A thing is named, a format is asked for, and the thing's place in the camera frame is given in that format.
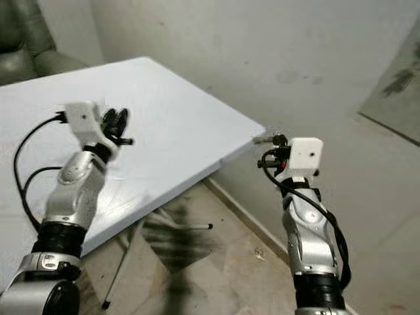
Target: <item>white wall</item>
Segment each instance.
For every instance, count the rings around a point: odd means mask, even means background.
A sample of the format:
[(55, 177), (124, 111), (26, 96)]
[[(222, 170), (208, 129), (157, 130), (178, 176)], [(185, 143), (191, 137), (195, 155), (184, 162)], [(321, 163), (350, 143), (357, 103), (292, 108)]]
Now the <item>white wall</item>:
[[(360, 314), (400, 306), (420, 314), (420, 151), (356, 113), (409, 32), (418, 0), (92, 6), (106, 61), (151, 56), (271, 130), (323, 139), (317, 185), (350, 246), (347, 301)], [(262, 151), (214, 178), (284, 242), (279, 194), (256, 168)]]
[(57, 50), (88, 66), (104, 63), (88, 0), (38, 0)]

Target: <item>robotic arm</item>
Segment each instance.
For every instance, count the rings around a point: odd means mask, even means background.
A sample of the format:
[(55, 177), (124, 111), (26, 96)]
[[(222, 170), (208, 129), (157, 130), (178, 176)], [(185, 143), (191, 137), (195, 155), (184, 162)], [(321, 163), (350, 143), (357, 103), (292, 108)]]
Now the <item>robotic arm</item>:
[[(288, 145), (283, 135), (257, 138), (255, 143), (271, 142), (258, 167), (280, 189), (283, 196), (283, 225), (296, 290), (296, 315), (350, 315), (342, 291), (350, 281), (347, 245), (332, 213), (321, 204), (318, 189), (311, 188), (318, 174), (323, 142), (317, 138), (293, 138)], [(274, 176), (268, 171), (276, 169)], [(339, 265), (327, 224), (334, 229), (343, 260)]]
[(108, 111), (100, 119), (92, 102), (65, 105), (65, 120), (79, 140), (81, 151), (62, 168), (50, 195), (37, 241), (26, 255), (0, 300), (2, 315), (77, 315), (81, 245), (96, 213), (96, 200), (106, 164), (119, 147), (128, 111)]

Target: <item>white table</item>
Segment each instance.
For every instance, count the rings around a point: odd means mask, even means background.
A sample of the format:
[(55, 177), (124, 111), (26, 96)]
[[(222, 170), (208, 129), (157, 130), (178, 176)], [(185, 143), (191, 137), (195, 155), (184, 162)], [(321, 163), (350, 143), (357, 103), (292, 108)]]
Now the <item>white table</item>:
[[(83, 254), (238, 157), (264, 128), (149, 58), (136, 58), (0, 87), (0, 275), (10, 282), (36, 233), (24, 216), (12, 176), (12, 157), (24, 135), (61, 104), (97, 101), (102, 110), (131, 112), (122, 147), (109, 164), (98, 211)], [(68, 125), (52, 123), (22, 151), (20, 174), (61, 166), (79, 150)], [(28, 193), (40, 219), (56, 171), (38, 175)]]

